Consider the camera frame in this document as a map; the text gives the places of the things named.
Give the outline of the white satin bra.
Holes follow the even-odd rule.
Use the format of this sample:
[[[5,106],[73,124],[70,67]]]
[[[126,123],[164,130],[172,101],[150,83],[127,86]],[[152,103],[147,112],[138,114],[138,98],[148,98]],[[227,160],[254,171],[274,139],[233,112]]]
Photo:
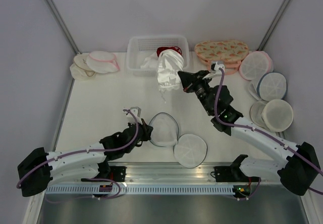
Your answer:
[[[157,83],[158,90],[164,103],[167,102],[165,94],[172,90],[178,90],[181,86],[179,71],[184,69],[184,58],[173,49],[163,50],[158,56]]]

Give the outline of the white blue-trimmed laundry bag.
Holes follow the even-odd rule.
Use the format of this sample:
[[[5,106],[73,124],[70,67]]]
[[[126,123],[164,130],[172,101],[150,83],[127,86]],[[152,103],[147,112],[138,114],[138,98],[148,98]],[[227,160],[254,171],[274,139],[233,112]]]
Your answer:
[[[206,158],[207,143],[194,134],[180,135],[180,126],[170,114],[161,112],[149,122],[153,127],[150,142],[156,147],[171,148],[175,160],[183,167],[198,167]]]

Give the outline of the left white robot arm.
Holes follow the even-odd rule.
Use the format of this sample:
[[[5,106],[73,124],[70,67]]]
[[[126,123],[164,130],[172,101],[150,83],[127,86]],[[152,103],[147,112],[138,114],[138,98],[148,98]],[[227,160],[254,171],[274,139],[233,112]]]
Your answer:
[[[149,141],[152,132],[153,127],[141,120],[81,150],[46,152],[43,147],[36,148],[17,167],[17,187],[23,197],[31,197],[62,182],[104,182],[110,177],[109,161]]]

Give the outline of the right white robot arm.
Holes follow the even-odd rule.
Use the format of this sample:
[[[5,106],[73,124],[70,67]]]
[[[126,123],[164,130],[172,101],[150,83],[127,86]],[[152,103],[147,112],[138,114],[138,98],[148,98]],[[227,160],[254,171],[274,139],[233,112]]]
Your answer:
[[[272,158],[272,161],[263,161],[241,155],[237,158],[239,163],[230,169],[231,177],[236,181],[246,177],[278,178],[288,191],[298,196],[314,191],[311,184],[322,174],[314,147],[307,142],[299,145],[262,130],[235,110],[231,106],[233,97],[223,84],[224,70],[219,69],[219,73],[220,83],[215,87],[209,85],[213,74],[207,70],[179,71],[178,76],[184,92],[195,93],[218,131],[241,139]]]

